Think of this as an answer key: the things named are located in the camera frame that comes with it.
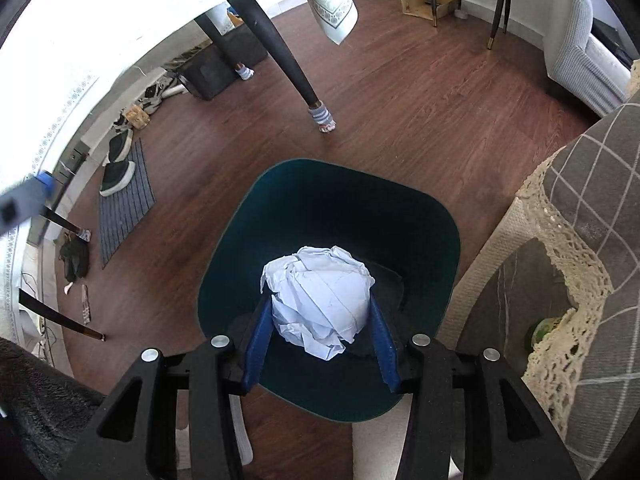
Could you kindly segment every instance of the crumpled paper ball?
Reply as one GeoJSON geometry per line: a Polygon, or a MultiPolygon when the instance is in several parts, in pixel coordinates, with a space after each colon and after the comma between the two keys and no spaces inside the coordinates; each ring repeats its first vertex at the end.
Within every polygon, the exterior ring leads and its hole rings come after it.
{"type": "Polygon", "coordinates": [[[334,246],[302,247],[264,266],[273,295],[273,323],[290,343],[328,361],[353,343],[369,312],[369,289],[376,282],[367,267],[334,246]]]}

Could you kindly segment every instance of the white tablecloth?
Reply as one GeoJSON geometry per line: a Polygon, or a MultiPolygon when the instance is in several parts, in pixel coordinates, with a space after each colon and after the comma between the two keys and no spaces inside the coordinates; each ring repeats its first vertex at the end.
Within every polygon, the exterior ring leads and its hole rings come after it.
{"type": "MultiPolygon", "coordinates": [[[[225,0],[31,0],[0,48],[0,191],[52,171],[114,81],[160,41],[225,0]]],[[[351,0],[309,0],[339,43],[351,0]]],[[[29,224],[0,237],[0,336],[22,342],[17,287],[29,224]]]]}

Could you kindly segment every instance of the striped doormat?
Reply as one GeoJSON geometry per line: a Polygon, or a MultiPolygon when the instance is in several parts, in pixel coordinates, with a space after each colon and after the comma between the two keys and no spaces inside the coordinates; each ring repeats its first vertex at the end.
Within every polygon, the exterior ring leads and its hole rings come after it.
{"type": "Polygon", "coordinates": [[[142,140],[137,139],[131,146],[127,160],[136,163],[136,173],[129,185],[111,196],[98,196],[100,206],[100,254],[102,267],[108,263],[113,253],[133,231],[138,222],[156,203],[149,177],[146,174],[142,140]]]}

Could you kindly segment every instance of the black sneaker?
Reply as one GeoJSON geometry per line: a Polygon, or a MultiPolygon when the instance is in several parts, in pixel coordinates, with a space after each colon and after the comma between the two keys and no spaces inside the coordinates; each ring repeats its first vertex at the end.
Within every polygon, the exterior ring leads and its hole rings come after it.
{"type": "Polygon", "coordinates": [[[131,141],[133,140],[133,130],[117,134],[109,141],[109,162],[120,162],[124,160],[131,149],[131,141]]]}
{"type": "Polygon", "coordinates": [[[104,167],[100,195],[109,196],[126,188],[135,172],[136,163],[131,160],[110,162],[104,167]]]}
{"type": "Polygon", "coordinates": [[[145,90],[145,94],[137,100],[136,104],[140,106],[148,115],[151,115],[158,110],[160,103],[162,102],[161,93],[164,89],[155,83],[145,90]]]}
{"type": "Polygon", "coordinates": [[[121,134],[122,132],[126,132],[127,130],[132,130],[133,128],[129,124],[129,121],[127,121],[127,118],[124,116],[124,114],[120,113],[118,120],[113,123],[111,129],[117,135],[121,134]]]}

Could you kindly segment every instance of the tablecloth lace trim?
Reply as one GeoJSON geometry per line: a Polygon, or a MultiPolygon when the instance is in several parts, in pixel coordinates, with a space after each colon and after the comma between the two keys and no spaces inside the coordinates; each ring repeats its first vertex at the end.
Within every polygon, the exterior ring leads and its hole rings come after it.
{"type": "Polygon", "coordinates": [[[545,173],[557,153],[536,168],[516,195],[524,203],[535,237],[564,275],[564,283],[577,305],[535,345],[522,377],[564,440],[582,365],[613,287],[599,257],[546,196],[545,173]]]}

